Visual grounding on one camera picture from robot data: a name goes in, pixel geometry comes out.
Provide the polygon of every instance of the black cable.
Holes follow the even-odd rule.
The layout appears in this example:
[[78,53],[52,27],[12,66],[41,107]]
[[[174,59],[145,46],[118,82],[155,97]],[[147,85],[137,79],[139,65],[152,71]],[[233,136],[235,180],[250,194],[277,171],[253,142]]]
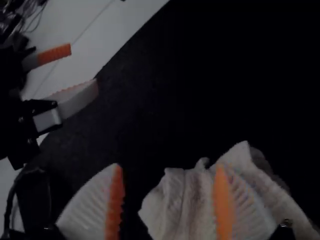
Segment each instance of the black cable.
[[[33,19],[31,20],[31,22],[29,23],[29,25],[23,30],[23,33],[32,33],[33,31],[35,31],[37,29],[37,27],[40,24],[41,18],[42,18],[42,14],[44,12],[45,7],[47,6],[48,1],[45,2],[45,4],[42,6],[42,9],[33,17]],[[30,26],[32,25],[32,23],[38,18],[38,22],[36,23],[35,27],[32,30],[28,29],[30,28]]]
[[6,200],[6,208],[5,208],[5,213],[4,213],[4,224],[3,224],[3,234],[1,236],[1,239],[8,239],[9,238],[9,232],[10,232],[10,216],[13,208],[13,202],[14,202],[14,197],[16,194],[16,189],[17,185],[20,181],[20,179],[28,174],[33,174],[35,172],[43,172],[43,170],[39,168],[35,168],[32,170],[24,171],[22,170],[20,174],[16,177],[14,180],[14,183],[9,191],[8,198]]
[[4,213],[3,234],[1,236],[1,239],[9,238],[10,216],[11,216],[14,197],[15,197],[15,194],[16,194],[16,186],[17,186],[17,182],[18,182],[17,180],[18,180],[18,177],[14,181],[13,186],[11,187],[11,189],[9,191],[8,198],[6,200],[6,208],[5,208],[5,213]]

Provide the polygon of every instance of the cable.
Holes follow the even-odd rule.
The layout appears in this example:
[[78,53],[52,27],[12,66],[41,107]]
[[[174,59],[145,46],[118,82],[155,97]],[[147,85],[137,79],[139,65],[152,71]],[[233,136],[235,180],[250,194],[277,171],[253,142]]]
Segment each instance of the cable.
[[[45,4],[43,5],[42,9],[33,17],[33,19],[30,21],[29,25],[22,31],[23,33],[32,33],[34,32],[37,27],[40,24],[41,18],[42,18],[42,14],[44,12],[45,7],[47,6],[48,1],[45,2]],[[28,30],[30,28],[30,26],[32,25],[32,23],[38,18],[38,22],[36,23],[35,27],[32,30]]]

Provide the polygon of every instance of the textured white fabric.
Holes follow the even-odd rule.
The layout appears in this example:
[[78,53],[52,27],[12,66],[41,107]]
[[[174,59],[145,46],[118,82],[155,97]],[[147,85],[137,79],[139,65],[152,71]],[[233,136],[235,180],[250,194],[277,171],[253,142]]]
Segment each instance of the textured white fabric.
[[[214,240],[216,224],[212,190],[216,165],[205,169],[207,158],[195,168],[166,168],[165,176],[143,200],[139,216],[154,240]],[[256,191],[279,223],[293,220],[299,239],[320,239],[295,201],[253,161],[248,142],[236,144],[217,163],[231,167]]]
[[143,200],[139,216],[154,240],[216,239],[207,161],[200,159],[190,170],[166,168],[159,185]]
[[242,176],[259,194],[277,223],[283,219],[293,220],[292,228],[297,240],[320,240],[320,235],[293,198],[253,163],[247,141],[236,144],[217,163],[229,165]]

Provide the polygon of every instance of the wires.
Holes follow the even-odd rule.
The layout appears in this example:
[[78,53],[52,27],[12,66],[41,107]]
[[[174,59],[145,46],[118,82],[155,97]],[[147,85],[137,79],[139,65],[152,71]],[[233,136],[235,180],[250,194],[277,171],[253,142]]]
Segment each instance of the wires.
[[[43,14],[43,12],[44,12],[44,9],[45,9],[45,7],[47,6],[47,3],[48,3],[48,1],[46,1],[46,2],[44,3],[44,5],[42,6],[41,10],[33,17],[33,19],[30,21],[30,23],[28,24],[28,26],[23,29],[23,31],[22,31],[23,33],[32,33],[32,32],[34,32],[34,31],[37,29],[37,27],[38,27],[39,24],[40,24],[40,21],[41,21],[41,18],[42,18],[42,14]],[[33,28],[32,30],[29,30],[30,26],[33,24],[33,22],[34,22],[36,19],[38,19],[36,25],[34,26],[34,28]]]

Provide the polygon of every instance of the black surface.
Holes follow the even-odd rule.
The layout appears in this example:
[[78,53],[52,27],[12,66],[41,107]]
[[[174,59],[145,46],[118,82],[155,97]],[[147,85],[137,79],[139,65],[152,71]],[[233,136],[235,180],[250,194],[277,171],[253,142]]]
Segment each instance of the black surface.
[[32,164],[57,179],[56,217],[117,162],[126,188],[121,239],[150,239],[137,212],[164,168],[192,168],[249,140],[319,223],[318,93],[309,83],[319,78],[315,31],[306,29],[317,21],[197,6],[161,9],[99,72],[98,99],[43,141]]

